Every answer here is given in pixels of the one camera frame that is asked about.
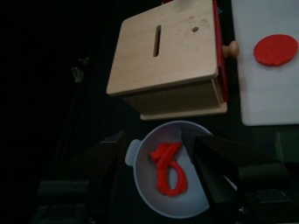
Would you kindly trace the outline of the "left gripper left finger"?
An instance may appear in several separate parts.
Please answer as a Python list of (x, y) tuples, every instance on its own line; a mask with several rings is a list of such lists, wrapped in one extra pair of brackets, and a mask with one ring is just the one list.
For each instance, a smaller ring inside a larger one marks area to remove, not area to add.
[(127, 136), (119, 131), (41, 180), (33, 224), (108, 224)]

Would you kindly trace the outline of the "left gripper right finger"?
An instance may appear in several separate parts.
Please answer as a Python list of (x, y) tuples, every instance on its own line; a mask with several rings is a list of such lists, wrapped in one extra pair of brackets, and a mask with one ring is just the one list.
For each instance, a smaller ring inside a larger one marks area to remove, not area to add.
[(288, 172), (278, 159), (187, 126), (182, 142), (214, 224), (299, 224), (299, 192), (290, 188)]

